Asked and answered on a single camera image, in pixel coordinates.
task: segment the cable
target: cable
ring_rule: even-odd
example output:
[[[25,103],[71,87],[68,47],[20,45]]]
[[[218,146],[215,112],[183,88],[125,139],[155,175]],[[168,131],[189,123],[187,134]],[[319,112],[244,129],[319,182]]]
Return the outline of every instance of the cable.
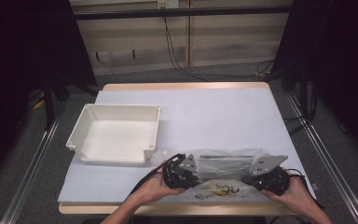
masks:
[[[217,77],[255,77],[255,75],[250,75],[250,76],[240,76],[240,75],[224,75],[224,74],[194,74],[191,72],[186,71],[183,67],[180,66],[179,62],[176,59],[176,55],[175,55],[175,51],[173,49],[173,43],[172,43],[172,39],[171,39],[171,35],[170,35],[170,30],[168,28],[168,23],[167,23],[167,19],[164,17],[164,22],[165,22],[165,35],[166,35],[166,39],[167,39],[167,45],[168,45],[168,52],[170,54],[170,59],[171,59],[171,64],[172,66],[175,68],[176,71],[178,71],[180,74],[184,75],[184,76],[190,76],[190,77],[195,77],[198,79],[201,79],[203,81],[209,81],[206,80],[204,78],[198,77],[198,76],[217,76]]]
[[[301,172],[300,172],[299,170],[297,170],[297,169],[285,169],[285,171],[296,171],[296,172],[298,172],[300,175],[302,175]]]
[[[274,62],[274,60],[267,60],[267,61],[264,61],[264,62],[261,62],[257,65],[257,68],[255,69],[255,72],[259,75],[259,74],[262,74],[264,71],[267,70],[267,68],[269,68],[270,65],[272,65],[272,63]],[[262,63],[268,63],[267,66],[265,68],[263,68],[263,70],[259,70],[259,67]]]
[[[165,166],[168,162],[172,161],[173,159],[179,157],[181,154],[176,154],[172,157],[170,157],[169,159],[167,159],[165,162],[163,162],[160,166],[156,167],[155,169],[153,169],[152,171],[150,171],[146,176],[144,176],[144,178],[142,178],[136,185],[135,187],[132,189],[132,191],[130,192],[130,194],[127,196],[127,198],[133,194],[133,192],[135,192],[138,188],[140,188],[144,182],[146,182],[146,180],[148,180],[151,176],[158,174],[158,170],[161,169],[163,166]]]
[[[299,224],[312,224],[312,223],[310,223],[310,222],[306,222],[306,221],[304,221],[301,217],[295,217],[298,221],[300,221],[300,223]]]
[[[300,116],[300,117],[297,117],[297,118],[282,118],[282,119],[286,120],[286,122],[284,123],[284,125],[287,125],[288,123],[290,123],[290,122],[292,122],[292,121],[294,121],[294,120],[303,119],[303,117]]]
[[[275,218],[273,218],[273,219],[270,221],[269,224],[273,224],[278,218],[280,218],[280,217],[275,217]]]
[[[309,125],[312,122],[312,120],[315,118],[317,107],[318,107],[318,91],[315,88],[315,85],[312,83],[312,96],[310,97],[310,112],[308,113],[308,115],[305,117],[300,116],[298,118],[292,118],[292,119],[283,118],[288,120],[284,123],[285,125],[296,119],[307,119],[304,124],[301,124],[298,127],[294,128],[293,130],[290,130],[289,134],[291,135],[293,133],[296,133],[302,128],[305,128],[307,125]]]
[[[28,97],[28,101],[33,100],[36,96],[40,95],[40,93],[42,93],[43,91],[38,91],[37,93],[35,93],[34,95]]]

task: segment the black object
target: black object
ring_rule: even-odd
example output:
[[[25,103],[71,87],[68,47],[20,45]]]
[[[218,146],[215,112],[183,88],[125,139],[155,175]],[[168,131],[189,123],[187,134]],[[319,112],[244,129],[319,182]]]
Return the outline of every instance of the black object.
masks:
[[[185,154],[180,154],[176,161],[169,161],[162,167],[162,177],[170,189],[189,189],[196,187],[199,179],[192,172],[182,169],[180,163],[186,159]]]
[[[281,166],[278,166],[265,175],[254,176],[252,180],[246,184],[255,186],[258,190],[267,189],[281,196],[289,188],[290,177],[291,176],[287,174]]]
[[[155,175],[155,174],[158,174],[158,170],[162,168],[163,170],[163,177],[165,175],[167,175],[167,173],[164,174],[164,170],[167,172],[169,171],[171,174],[170,176],[172,178],[169,178],[167,179],[166,177],[164,177],[164,182],[165,184],[170,187],[171,189],[174,189],[174,188],[184,188],[184,189],[188,189],[186,188],[187,185],[189,185],[190,187],[191,186],[196,186],[198,185],[199,183],[197,183],[197,177],[196,176],[191,176],[192,173],[190,172],[189,173],[185,173],[185,175],[180,175],[181,174],[181,171],[182,169],[177,169],[175,168],[177,165],[179,165],[180,162],[184,161],[186,159],[186,154],[176,154],[172,157],[170,157],[169,159],[167,159],[165,162],[163,162],[160,166],[156,167],[154,170],[150,171],[149,174],[147,174],[146,176],[144,176],[144,178],[142,178],[136,185],[135,187],[132,189],[132,191],[130,192],[129,196],[132,195],[138,188],[140,188],[144,182],[146,182],[151,176]],[[172,173],[173,169],[171,168],[168,168],[167,167],[173,167],[174,170],[176,170],[176,172],[178,172],[177,174],[176,173]]]

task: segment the wall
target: wall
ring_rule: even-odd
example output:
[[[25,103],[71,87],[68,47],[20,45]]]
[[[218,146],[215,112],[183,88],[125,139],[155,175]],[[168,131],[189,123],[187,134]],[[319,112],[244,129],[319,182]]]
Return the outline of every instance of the wall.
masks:
[[[155,9],[157,1],[71,1],[75,13]],[[287,6],[292,1],[181,0],[180,7]],[[181,66],[270,60],[279,47],[287,14],[167,18]],[[79,21],[95,75],[171,68],[162,18]]]

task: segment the white plastic tray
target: white plastic tray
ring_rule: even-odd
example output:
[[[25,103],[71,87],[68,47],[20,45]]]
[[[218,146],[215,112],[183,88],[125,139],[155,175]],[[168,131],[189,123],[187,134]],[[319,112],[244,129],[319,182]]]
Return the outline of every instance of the white plastic tray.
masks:
[[[154,153],[158,105],[84,106],[66,146],[82,161],[145,163]]]

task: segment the clear plastic bag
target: clear plastic bag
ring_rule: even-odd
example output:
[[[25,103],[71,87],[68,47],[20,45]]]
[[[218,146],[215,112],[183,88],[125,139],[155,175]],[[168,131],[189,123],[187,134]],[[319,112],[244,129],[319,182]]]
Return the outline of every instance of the clear plastic bag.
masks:
[[[176,155],[177,153],[175,153],[172,150],[169,150],[166,147],[163,148],[159,148],[152,156],[152,158],[150,159],[152,162],[152,166],[157,167],[160,166],[164,161],[166,161],[167,159],[169,159],[170,157]]]
[[[248,178],[256,158],[268,155],[259,148],[232,151],[195,150],[191,154],[194,155],[198,168],[196,176],[203,182],[210,179],[243,180]]]
[[[232,179],[211,179],[197,185],[190,192],[199,200],[232,197],[243,198],[254,193],[259,193],[255,187]]]

